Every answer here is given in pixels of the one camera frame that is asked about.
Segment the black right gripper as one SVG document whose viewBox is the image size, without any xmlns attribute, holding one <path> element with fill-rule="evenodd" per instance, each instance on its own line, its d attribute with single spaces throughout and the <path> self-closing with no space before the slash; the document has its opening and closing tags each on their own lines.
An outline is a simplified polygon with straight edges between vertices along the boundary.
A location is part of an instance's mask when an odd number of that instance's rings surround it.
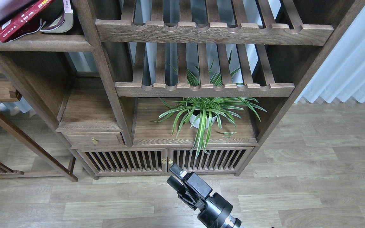
<svg viewBox="0 0 365 228">
<path fill-rule="evenodd" d="M 218 193 L 212 192 L 212 188 L 201 177 L 194 172 L 187 172 L 177 164 L 170 168 L 181 183 L 173 176 L 169 177 L 167 183 L 176 191 L 181 199 L 192 210 L 200 209 L 197 218 L 207 228 L 233 228 L 234 219 L 230 215 L 232 204 Z"/>
</svg>

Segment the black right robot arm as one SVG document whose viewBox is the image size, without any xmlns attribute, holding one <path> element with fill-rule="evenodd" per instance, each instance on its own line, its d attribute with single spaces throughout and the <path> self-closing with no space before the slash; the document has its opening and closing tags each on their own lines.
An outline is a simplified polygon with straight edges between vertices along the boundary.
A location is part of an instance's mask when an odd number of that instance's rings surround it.
<svg viewBox="0 0 365 228">
<path fill-rule="evenodd" d="M 211 196 L 213 189 L 195 172 L 187 172 L 177 164 L 171 166 L 170 172 L 181 182 L 171 176 L 167 183 L 192 210 L 200 209 L 197 218 L 207 228 L 242 228 L 241 220 L 230 215 L 232 204 L 218 193 Z"/>
</svg>

